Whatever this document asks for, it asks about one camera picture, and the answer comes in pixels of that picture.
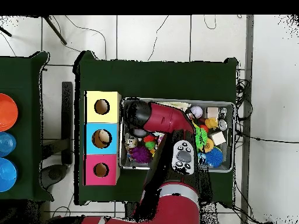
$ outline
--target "blue cup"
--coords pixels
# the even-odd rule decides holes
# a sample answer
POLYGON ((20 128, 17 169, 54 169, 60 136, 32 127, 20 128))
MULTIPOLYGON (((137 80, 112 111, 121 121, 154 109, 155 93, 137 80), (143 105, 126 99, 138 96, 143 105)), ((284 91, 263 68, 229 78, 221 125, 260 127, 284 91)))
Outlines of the blue cup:
POLYGON ((0 157, 4 157, 16 148, 16 139, 13 135, 0 132, 0 157))
POLYGON ((0 193, 8 191, 16 183, 17 171, 15 165, 5 158, 0 158, 0 193))

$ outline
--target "green table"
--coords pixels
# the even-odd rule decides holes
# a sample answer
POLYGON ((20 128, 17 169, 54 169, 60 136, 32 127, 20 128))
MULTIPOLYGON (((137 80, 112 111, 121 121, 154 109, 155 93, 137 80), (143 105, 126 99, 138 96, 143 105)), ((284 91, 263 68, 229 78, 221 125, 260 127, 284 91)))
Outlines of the green table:
POLYGON ((40 75, 48 61, 47 52, 29 58, 0 57, 0 93, 9 95, 18 106, 18 120, 7 130, 16 138, 16 148, 6 158, 18 168, 15 185, 0 193, 3 199, 53 200, 39 183, 42 161, 40 75))
MULTIPOLYGON (((74 65, 75 109, 75 202, 139 201, 147 171, 121 170, 116 186, 84 186, 84 91, 118 91, 122 97, 212 100, 235 103, 235 58, 225 62, 136 62, 96 60, 81 52, 74 65)), ((232 206, 233 170, 210 173, 213 201, 232 206)))

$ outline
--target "plastic bin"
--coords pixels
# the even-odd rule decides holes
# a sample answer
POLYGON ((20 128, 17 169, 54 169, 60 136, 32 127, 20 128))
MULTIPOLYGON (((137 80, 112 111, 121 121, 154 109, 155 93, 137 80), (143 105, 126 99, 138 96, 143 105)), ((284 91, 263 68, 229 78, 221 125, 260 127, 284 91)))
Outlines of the plastic bin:
MULTIPOLYGON (((225 107, 227 109, 227 114, 224 118, 227 123, 227 129, 223 131, 226 142, 216 147, 220 148, 223 153, 222 164, 216 168, 210 167, 208 165, 199 165, 201 169, 208 169, 209 172, 215 173, 228 173, 231 171, 234 164, 234 150, 235 150, 235 119, 236 119, 236 107, 234 103, 224 102, 224 101, 201 101, 201 100, 173 100, 173 99, 152 99, 152 98, 138 98, 145 102, 184 102, 191 104, 191 106, 200 106, 203 111, 207 107, 225 107)), ((124 98, 121 103, 124 105, 126 102, 131 101, 128 98, 124 98)), ((120 145, 119 145, 119 155, 120 155, 120 165, 123 169, 141 169, 149 170, 151 163, 139 164, 134 161, 130 161, 127 157, 127 151, 124 147, 124 134, 127 131, 127 127, 124 125, 123 116, 121 117, 120 123, 120 145)))

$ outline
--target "black stand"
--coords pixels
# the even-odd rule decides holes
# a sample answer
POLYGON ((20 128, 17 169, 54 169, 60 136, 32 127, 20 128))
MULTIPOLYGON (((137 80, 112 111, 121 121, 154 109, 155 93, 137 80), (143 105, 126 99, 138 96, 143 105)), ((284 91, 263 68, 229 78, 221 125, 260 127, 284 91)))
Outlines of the black stand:
POLYGON ((71 82, 62 83, 61 101, 61 139, 43 145, 43 160, 61 151, 62 165, 52 165, 41 170, 41 182, 43 187, 61 181, 67 174, 67 166, 72 164, 71 135, 73 114, 73 89, 71 82))
MULTIPOLYGON (((27 17, 33 17, 33 18, 38 18, 39 16, 27 16, 27 17)), ((49 24, 49 26, 53 29, 53 31, 55 32, 55 34, 59 37, 59 39, 61 40, 61 42, 64 45, 67 45, 66 40, 63 38, 63 36, 61 35, 61 33, 56 29, 56 27, 53 25, 53 23, 51 22, 51 20, 49 19, 49 16, 42 16, 42 18, 44 18, 46 20, 46 22, 49 24)), ((0 27, 0 31, 2 31, 3 33, 5 33, 6 35, 8 35, 9 37, 12 37, 12 35, 6 31, 3 27, 0 27)))

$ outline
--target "orange bowl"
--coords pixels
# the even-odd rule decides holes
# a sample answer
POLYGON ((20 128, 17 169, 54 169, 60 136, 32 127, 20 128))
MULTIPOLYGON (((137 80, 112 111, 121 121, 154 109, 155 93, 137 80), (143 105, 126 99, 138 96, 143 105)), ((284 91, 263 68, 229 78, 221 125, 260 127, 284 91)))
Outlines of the orange bowl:
POLYGON ((16 103, 8 95, 0 93, 0 131, 7 131, 18 118, 16 103))

